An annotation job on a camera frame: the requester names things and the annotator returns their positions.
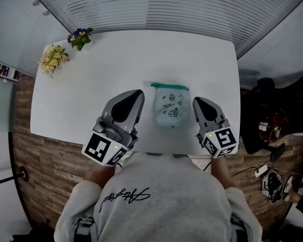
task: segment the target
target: flower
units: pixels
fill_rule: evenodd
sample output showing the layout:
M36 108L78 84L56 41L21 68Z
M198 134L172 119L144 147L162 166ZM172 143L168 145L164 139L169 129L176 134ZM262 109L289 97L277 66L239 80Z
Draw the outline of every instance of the flower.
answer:
M61 62L62 62L63 64L66 64L66 62L67 62L67 57L66 57L66 56L62 56Z
M68 43L75 43L76 38L79 36L79 32L78 31L74 31L73 35L69 35L67 42Z
M44 54L42 54L41 61L44 62L44 63L48 63L49 57L47 55L47 52L45 52Z
M57 46L57 48L56 48L56 52L58 52L58 53L61 53L62 52L62 48L61 48L61 46Z
M55 66L53 66L52 64L48 64L48 69L50 71L53 71L53 70L55 70Z
M59 64L59 62L57 61L57 59L53 59L53 60L50 62L50 64L51 64L52 66L57 66L57 65Z
M43 70L43 72L46 72L47 70L49 70L48 64L46 65L46 64L41 63L40 68Z
M56 52L56 53L54 54L54 58L61 58L61 54L59 54L59 53Z
M56 49L55 46L50 46L50 47L48 48L48 53L53 52L55 49Z
M84 36L88 33L86 29L77 29L76 31L78 32L79 36Z

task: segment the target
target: black and white marker cube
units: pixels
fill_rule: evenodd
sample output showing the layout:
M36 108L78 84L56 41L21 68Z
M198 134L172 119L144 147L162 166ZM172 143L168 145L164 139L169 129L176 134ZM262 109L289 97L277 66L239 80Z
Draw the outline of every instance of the black and white marker cube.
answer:
M102 166L114 166L129 149L104 134L91 130L82 147L82 154Z
M237 146L230 127L206 133L202 144L213 158L225 156Z

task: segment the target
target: floor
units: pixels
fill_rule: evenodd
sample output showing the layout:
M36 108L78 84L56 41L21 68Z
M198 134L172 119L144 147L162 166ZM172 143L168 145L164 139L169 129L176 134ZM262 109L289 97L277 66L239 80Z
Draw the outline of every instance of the floor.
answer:
M94 162L81 154L82 146L49 139L30 132L31 100L35 79L22 75L17 85L16 121L13 133L13 151L16 168L25 166L29 182L19 180L22 195L34 225L48 223L55 227L72 188L88 178ZM248 167L260 167L264 163L286 171L303 173L303 137L287 136L275 146L286 144L286 151L276 162L270 162L268 151L248 155L242 143L236 155L227 158L231 174ZM191 156L192 161L204 169L209 159ZM279 171L284 180L290 173ZM298 188L301 175L293 174L295 187ZM280 220L290 203L280 200L271 204L261 193L260 178L255 178L254 169L236 175L235 186L241 189L253 213L261 223L266 235Z

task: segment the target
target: green zipper seal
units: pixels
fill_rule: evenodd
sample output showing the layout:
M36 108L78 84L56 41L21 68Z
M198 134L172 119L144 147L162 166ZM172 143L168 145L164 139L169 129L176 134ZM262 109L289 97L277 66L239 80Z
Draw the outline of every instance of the green zipper seal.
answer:
M164 84L160 84L160 83L152 83L151 86L155 87L155 88L165 88L165 89L176 89L176 90L188 91L188 88L186 88L184 86L178 86L178 85L164 85Z

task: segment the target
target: bouquet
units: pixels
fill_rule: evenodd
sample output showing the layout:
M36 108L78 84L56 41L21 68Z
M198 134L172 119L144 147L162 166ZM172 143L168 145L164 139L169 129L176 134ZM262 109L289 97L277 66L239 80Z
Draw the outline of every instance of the bouquet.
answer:
M91 42L89 35L91 35L90 32L92 31L92 28L77 29L72 35L69 35L67 41L72 45L72 47L77 47L77 50L81 51L85 44Z
M65 48L60 45L51 45L48 51L42 54L41 60L39 62L40 68L44 73L53 78L53 73L59 64L65 64L69 61L68 54L64 53Z

